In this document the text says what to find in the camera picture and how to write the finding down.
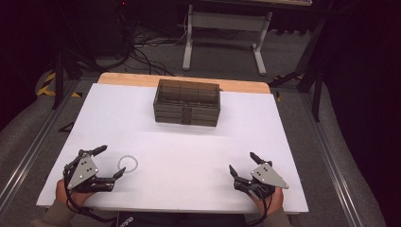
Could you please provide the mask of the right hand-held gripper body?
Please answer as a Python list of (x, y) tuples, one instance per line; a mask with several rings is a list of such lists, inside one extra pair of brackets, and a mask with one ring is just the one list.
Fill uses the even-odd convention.
[(251, 171), (251, 176), (250, 180), (239, 176), (234, 179), (234, 189), (261, 200), (271, 196), (276, 187), (289, 189), (289, 185), (272, 168), (271, 161), (264, 161), (263, 165), (258, 165)]

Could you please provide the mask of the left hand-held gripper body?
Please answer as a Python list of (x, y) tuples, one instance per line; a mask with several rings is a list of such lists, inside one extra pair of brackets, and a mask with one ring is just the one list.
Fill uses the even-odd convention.
[(110, 192), (113, 190), (115, 180), (111, 178), (98, 178), (98, 168), (89, 155), (89, 150), (81, 149), (78, 156), (64, 167), (63, 176), (67, 181), (66, 189), (79, 193)]

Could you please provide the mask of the dark transparent jewelry box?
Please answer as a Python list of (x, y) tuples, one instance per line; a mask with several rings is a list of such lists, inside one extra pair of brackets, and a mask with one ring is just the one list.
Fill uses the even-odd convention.
[(153, 111), (156, 122), (215, 127), (220, 114), (219, 85), (160, 79)]

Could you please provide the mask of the person's right hand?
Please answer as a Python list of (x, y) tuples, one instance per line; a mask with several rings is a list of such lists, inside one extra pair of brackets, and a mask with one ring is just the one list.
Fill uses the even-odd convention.
[(255, 197), (250, 197), (250, 199), (255, 203), (260, 215), (264, 216), (283, 208), (284, 193), (280, 187), (276, 187), (275, 192), (264, 200)]

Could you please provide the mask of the person's left hand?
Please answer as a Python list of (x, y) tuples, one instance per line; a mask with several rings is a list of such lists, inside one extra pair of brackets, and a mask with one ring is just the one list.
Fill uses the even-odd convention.
[(71, 207), (82, 207), (91, 196), (93, 196), (93, 193), (67, 192), (64, 186), (64, 179), (57, 182), (56, 200), (65, 202)]

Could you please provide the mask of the yellow black hazard tape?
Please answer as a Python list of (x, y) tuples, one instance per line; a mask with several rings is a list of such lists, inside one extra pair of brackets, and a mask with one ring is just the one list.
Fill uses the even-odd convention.
[(51, 82), (55, 79), (56, 74), (51, 73), (50, 75), (47, 76), (47, 78), (44, 80), (43, 85), (40, 87), (39, 91), (37, 92), (38, 96), (55, 96), (56, 92), (55, 91), (50, 91), (49, 86)]
[[(278, 81), (280, 79), (283, 79), (283, 78), (285, 78), (287, 76), (288, 75), (286, 75), (286, 76), (278, 75), (273, 79), (273, 82)], [(298, 75), (296, 77), (292, 77), (291, 79), (289, 79), (289, 80), (287, 80), (285, 82), (288, 82), (288, 81), (291, 81), (291, 80), (301, 81), (303, 79), (303, 77), (304, 77), (304, 75)], [(276, 95), (277, 101), (281, 102), (282, 101), (282, 96), (281, 96), (280, 92), (275, 92), (275, 95)]]

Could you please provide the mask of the person's dark clothing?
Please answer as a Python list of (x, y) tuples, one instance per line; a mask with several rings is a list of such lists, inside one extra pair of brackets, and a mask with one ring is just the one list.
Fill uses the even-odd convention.
[(238, 214), (119, 212), (112, 227), (246, 227)]

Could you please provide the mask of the wooden table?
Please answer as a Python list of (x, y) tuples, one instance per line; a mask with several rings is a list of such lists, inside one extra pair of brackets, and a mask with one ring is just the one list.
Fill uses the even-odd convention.
[(101, 84), (157, 87), (160, 79), (215, 83), (218, 84), (219, 88), (222, 89), (224, 92), (241, 92), (241, 93), (256, 93), (256, 94), (270, 93), (270, 87), (266, 82), (230, 80), (230, 79), (203, 79), (203, 78), (156, 76), (156, 75), (141, 75), (141, 74), (127, 74), (127, 73), (103, 73), (100, 75), (97, 82)]

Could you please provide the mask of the black metal stand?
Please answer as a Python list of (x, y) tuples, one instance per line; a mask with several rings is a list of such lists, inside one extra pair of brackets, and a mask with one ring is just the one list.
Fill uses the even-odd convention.
[(78, 80), (82, 77), (78, 62), (81, 61), (85, 65), (103, 71), (95, 61), (80, 54), (69, 44), (63, 37), (56, 36), (54, 38), (55, 51), (55, 100), (52, 109), (56, 110), (64, 98), (64, 72), (67, 73), (70, 79)]
[(323, 74), (319, 66), (315, 66), (311, 63), (311, 59), (318, 40), (320, 39), (325, 22), (326, 19), (323, 17), (319, 20), (319, 23), (312, 32), (305, 51), (298, 61), (295, 70), (279, 79), (274, 79), (269, 83), (270, 87), (278, 87), (292, 79), (302, 76), (301, 81), (297, 85), (297, 91), (299, 93), (307, 93), (311, 87), (314, 87), (311, 112), (316, 122), (320, 121), (319, 109), (323, 87)]

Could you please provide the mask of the dark equipment cabinet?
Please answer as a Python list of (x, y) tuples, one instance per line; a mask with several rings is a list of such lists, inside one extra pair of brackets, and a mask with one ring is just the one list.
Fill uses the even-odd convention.
[(127, 0), (95, 0), (93, 40), (97, 56), (122, 58), (128, 49)]

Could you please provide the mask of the white-legged desk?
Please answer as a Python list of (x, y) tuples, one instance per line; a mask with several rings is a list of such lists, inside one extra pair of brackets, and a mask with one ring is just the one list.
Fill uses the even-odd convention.
[(261, 16), (256, 15), (234, 15), (231, 13), (200, 12), (194, 10), (194, 5), (188, 6), (186, 20), (186, 44), (183, 54), (183, 70), (190, 69), (191, 55), (193, 48), (193, 28), (217, 28), (233, 29), (241, 31), (258, 32), (258, 40), (251, 45), (251, 51), (256, 62), (260, 76), (267, 74), (265, 64), (261, 54), (266, 34), (271, 21), (274, 8), (284, 7), (290, 9), (309, 9), (313, 0), (238, 0), (238, 3), (259, 3), (263, 7), (270, 9)]

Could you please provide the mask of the aluminium floor rail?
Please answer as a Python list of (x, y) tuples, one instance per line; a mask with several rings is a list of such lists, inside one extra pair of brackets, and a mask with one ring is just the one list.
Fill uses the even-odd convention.
[(343, 174), (328, 146), (323, 128), (312, 113), (311, 101), (306, 94), (300, 94), (300, 99), (302, 100), (306, 114), (311, 122), (312, 129), (319, 140), (323, 154), (323, 160), (334, 185), (336, 194), (340, 200), (340, 205), (343, 209), (344, 215), (346, 216), (350, 227), (364, 227), (355, 203), (351, 197), (347, 182), (345, 181)]
[(73, 94), (79, 84), (78, 80), (71, 80), (66, 86), (65, 90), (61, 93), (62, 98), (60, 103), (55, 109), (51, 109), (48, 117), (45, 119), (43, 125), (39, 129), (39, 132), (29, 145), (28, 149), (24, 152), (22, 160), (18, 163), (18, 166), (13, 169), (11, 176), (9, 177), (7, 184), (2, 188), (0, 192), (0, 219), (7, 212), (12, 200), (18, 192), (20, 186), (24, 182), (29, 170), (34, 164), (36, 158), (41, 152), (44, 143), (53, 128), (57, 118), (59, 117), (62, 108), (69, 97)]

